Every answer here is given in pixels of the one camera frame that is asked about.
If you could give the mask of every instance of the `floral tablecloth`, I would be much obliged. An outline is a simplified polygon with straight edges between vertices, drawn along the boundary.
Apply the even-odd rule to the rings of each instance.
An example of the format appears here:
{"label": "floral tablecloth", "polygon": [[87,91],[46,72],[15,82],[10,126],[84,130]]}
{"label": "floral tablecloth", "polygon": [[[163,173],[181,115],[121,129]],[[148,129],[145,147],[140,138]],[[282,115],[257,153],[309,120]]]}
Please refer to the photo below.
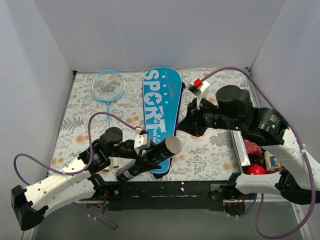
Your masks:
{"label": "floral tablecloth", "polygon": [[[195,78],[206,76],[210,70],[180,70],[182,81],[188,85]],[[124,96],[110,104],[110,111],[133,126],[143,126],[142,80],[145,72],[122,73],[125,80]],[[89,147],[88,120],[95,112],[106,111],[106,104],[91,99],[89,86],[95,74],[78,73],[75,77],[70,98],[66,107],[50,166],[61,169],[69,164],[79,153]],[[216,91],[226,85],[237,85],[249,89],[244,75],[233,70],[222,71],[208,80],[211,83],[207,99],[216,103]],[[188,103],[194,97],[184,90],[182,93],[179,120],[187,111]],[[111,119],[112,127],[120,127],[123,140],[134,139],[135,133]],[[104,133],[107,127],[105,115],[96,116],[91,125],[92,140]],[[145,172],[131,181],[208,181],[227,180],[232,172],[238,172],[238,164],[231,140],[231,132],[221,129],[208,129],[202,137],[190,136],[177,131],[176,136],[182,143],[182,152],[172,159],[170,171],[161,179],[156,179],[150,172]],[[129,159],[119,159],[120,167]],[[101,171],[105,181],[116,181],[116,169]]]}

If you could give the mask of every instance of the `black metal frame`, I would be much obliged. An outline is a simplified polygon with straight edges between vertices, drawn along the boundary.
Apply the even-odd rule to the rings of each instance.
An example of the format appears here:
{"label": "black metal frame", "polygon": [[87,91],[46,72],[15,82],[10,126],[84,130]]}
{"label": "black metal frame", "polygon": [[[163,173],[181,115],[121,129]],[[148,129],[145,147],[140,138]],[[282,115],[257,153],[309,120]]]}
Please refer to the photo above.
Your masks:
{"label": "black metal frame", "polygon": [[108,211],[146,209],[207,209],[223,211],[223,201],[213,200],[210,185],[227,181],[106,182],[110,189]]}

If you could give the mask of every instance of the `white panel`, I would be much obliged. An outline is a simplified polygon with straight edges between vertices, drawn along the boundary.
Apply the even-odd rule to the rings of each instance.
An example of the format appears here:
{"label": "white panel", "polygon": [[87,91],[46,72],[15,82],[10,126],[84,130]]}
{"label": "white panel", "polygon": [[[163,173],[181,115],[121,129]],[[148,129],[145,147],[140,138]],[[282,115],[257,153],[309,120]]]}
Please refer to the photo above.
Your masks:
{"label": "white panel", "polygon": [[[0,0],[0,239],[22,236],[11,189],[23,183],[13,158],[24,152],[50,163],[72,72],[32,0]],[[46,170],[22,158],[27,181]]]}
{"label": "white panel", "polygon": [[285,0],[34,0],[72,70],[250,67]]}
{"label": "white panel", "polygon": [[[287,0],[256,60],[252,75],[297,128],[306,149],[320,162],[320,2]],[[319,238],[320,205],[308,221]]]}

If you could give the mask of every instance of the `food package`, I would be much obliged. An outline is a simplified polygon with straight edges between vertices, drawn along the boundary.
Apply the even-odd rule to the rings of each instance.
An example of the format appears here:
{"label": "food package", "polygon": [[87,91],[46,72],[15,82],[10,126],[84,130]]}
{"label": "food package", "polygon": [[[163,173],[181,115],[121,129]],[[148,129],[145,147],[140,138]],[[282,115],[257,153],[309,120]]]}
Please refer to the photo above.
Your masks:
{"label": "food package", "polygon": [[276,157],[273,156],[268,151],[265,151],[264,159],[265,159],[265,170],[267,174],[273,174],[285,169],[285,167],[278,161],[278,159],[276,159]]}
{"label": "food package", "polygon": [[260,155],[262,153],[261,148],[254,142],[244,139],[244,144],[248,155]]}

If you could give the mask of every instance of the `racket handle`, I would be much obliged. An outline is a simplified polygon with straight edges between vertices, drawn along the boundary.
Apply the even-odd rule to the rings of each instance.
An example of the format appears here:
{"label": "racket handle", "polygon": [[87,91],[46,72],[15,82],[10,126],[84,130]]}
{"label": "racket handle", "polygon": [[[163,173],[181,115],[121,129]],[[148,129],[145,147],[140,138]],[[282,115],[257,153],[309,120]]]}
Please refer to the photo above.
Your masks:
{"label": "racket handle", "polygon": [[[110,113],[110,102],[109,101],[106,102],[106,112]],[[110,128],[110,116],[109,115],[106,116],[106,121],[107,121],[106,128],[108,129],[108,128]]]}
{"label": "racket handle", "polygon": [[111,157],[111,164],[114,169],[117,169],[120,166],[117,158],[115,157]]}
{"label": "racket handle", "polygon": [[110,166],[107,166],[106,168],[103,169],[104,172],[110,172]]}

